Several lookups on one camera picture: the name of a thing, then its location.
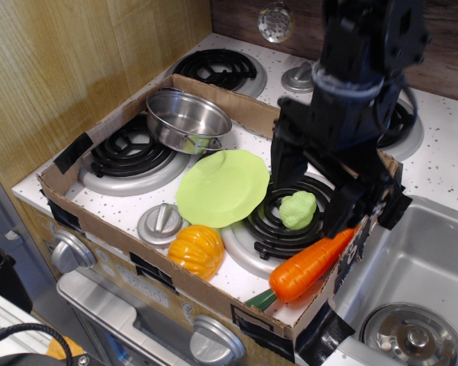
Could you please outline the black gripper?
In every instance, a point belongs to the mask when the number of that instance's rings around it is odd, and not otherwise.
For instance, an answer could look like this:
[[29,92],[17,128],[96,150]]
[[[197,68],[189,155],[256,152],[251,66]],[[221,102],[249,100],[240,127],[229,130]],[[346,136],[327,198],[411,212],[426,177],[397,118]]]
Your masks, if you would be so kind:
[[[310,104],[278,100],[279,118],[270,149],[275,188],[289,188],[313,165],[337,188],[324,212],[322,235],[334,238],[378,217],[389,189],[399,188],[377,153],[401,91],[401,79],[381,85],[332,88],[318,83]],[[350,174],[355,172],[357,179]]]

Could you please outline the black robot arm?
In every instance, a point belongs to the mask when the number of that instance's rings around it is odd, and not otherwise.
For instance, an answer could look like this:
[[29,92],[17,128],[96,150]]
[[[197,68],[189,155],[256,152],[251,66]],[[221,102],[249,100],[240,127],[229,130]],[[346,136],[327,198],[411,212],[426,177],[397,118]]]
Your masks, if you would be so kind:
[[314,167],[334,185],[322,226],[328,238],[365,217],[391,229],[411,203],[378,142],[409,92],[405,69],[423,61],[430,43],[423,10],[421,1],[325,1],[311,103],[278,101],[271,179],[285,188]]

